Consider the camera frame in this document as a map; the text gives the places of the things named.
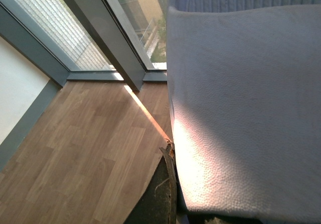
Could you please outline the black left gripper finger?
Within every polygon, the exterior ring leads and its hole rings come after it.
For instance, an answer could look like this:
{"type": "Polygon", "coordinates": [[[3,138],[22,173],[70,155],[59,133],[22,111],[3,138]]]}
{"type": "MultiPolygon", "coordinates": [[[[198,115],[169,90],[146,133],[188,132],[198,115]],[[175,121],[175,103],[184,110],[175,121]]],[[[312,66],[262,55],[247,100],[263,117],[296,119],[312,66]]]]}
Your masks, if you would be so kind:
{"type": "Polygon", "coordinates": [[[124,223],[176,223],[177,175],[174,143],[160,147],[162,157],[145,190],[124,223]]]}

